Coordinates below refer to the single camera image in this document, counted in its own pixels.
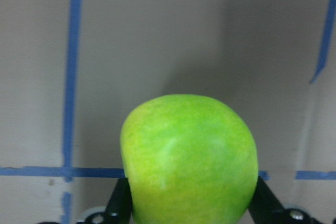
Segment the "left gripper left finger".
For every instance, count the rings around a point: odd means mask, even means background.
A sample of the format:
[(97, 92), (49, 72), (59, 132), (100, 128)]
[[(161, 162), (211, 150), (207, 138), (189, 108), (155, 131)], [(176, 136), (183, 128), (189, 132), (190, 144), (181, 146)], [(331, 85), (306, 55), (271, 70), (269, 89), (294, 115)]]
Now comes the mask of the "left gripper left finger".
[(106, 223), (128, 224), (131, 218), (131, 192), (127, 178), (119, 178), (105, 209)]

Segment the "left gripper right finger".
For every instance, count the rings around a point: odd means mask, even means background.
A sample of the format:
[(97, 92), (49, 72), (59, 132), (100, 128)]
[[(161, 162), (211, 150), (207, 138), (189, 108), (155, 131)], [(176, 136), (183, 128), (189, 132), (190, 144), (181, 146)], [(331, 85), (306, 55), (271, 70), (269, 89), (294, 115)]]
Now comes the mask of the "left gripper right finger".
[(284, 206), (259, 176), (253, 198), (248, 207), (256, 224), (281, 223)]

